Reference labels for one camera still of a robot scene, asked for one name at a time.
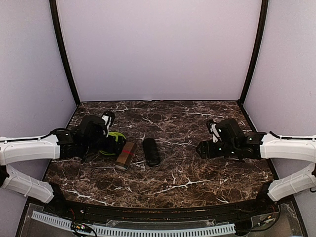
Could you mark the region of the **plaid brown glasses case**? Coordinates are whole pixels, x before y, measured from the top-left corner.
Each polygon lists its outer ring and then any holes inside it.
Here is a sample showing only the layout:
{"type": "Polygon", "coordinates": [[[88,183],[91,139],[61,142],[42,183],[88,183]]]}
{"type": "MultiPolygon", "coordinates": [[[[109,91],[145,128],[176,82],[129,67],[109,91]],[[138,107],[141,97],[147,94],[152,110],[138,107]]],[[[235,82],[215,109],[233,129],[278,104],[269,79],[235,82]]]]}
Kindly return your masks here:
{"type": "Polygon", "coordinates": [[[115,168],[120,171],[127,171],[135,157],[136,151],[137,144],[133,142],[127,142],[116,160],[115,168]]]}

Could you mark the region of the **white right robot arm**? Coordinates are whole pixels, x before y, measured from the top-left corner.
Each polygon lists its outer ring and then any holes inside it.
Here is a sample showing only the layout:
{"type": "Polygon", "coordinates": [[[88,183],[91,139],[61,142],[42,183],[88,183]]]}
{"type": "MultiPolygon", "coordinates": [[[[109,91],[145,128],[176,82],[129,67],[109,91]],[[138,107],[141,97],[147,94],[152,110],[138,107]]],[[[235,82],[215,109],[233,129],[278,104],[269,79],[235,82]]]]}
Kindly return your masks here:
{"type": "Polygon", "coordinates": [[[207,123],[211,140],[201,141],[196,152],[202,159],[218,157],[249,159],[286,159],[305,161],[308,166],[284,178],[263,184],[252,210],[263,214],[271,206],[287,196],[304,190],[316,190],[316,137],[283,136],[273,132],[251,132],[245,135],[234,118],[207,123]]]}

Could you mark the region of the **black quilted glasses case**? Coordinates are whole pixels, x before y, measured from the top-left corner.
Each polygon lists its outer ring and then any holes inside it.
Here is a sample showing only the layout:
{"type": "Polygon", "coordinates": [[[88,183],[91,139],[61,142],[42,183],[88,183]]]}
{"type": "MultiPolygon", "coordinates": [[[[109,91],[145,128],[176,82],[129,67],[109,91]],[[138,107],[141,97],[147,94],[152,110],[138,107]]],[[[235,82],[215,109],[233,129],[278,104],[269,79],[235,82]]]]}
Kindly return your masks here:
{"type": "Polygon", "coordinates": [[[143,141],[143,150],[147,165],[149,167],[158,167],[160,165],[160,155],[158,147],[153,138],[145,138],[143,141]]]}

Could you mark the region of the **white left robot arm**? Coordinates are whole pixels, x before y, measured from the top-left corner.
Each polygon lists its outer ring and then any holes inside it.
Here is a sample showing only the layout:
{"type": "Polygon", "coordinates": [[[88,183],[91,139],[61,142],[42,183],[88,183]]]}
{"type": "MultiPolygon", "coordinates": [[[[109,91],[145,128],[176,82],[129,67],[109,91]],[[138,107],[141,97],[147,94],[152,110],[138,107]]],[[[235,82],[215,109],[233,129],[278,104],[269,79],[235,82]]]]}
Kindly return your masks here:
{"type": "Polygon", "coordinates": [[[65,201],[59,185],[44,182],[35,172],[23,168],[27,164],[48,164],[58,159],[80,158],[85,162],[88,154],[105,152],[119,155],[126,137],[110,128],[115,120],[112,113],[102,116],[84,116],[72,129],[56,128],[46,135],[0,138],[0,187],[37,199],[59,215],[66,215],[70,205],[65,201]]]}

